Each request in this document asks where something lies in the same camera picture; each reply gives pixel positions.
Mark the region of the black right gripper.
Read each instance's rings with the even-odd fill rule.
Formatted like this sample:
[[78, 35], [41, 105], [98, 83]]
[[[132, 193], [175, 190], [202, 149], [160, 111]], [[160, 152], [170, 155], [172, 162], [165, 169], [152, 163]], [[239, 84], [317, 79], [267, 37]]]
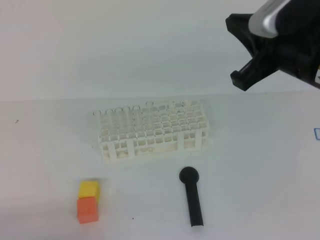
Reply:
[[[281, 70], [316, 88], [320, 86], [320, 2], [290, 0], [277, 14], [278, 36], [265, 38], [249, 30], [252, 13], [232, 13], [225, 19], [227, 30], [249, 52], [250, 60], [230, 78], [235, 87], [247, 91], [256, 83]], [[254, 57], [264, 45], [265, 57]]]

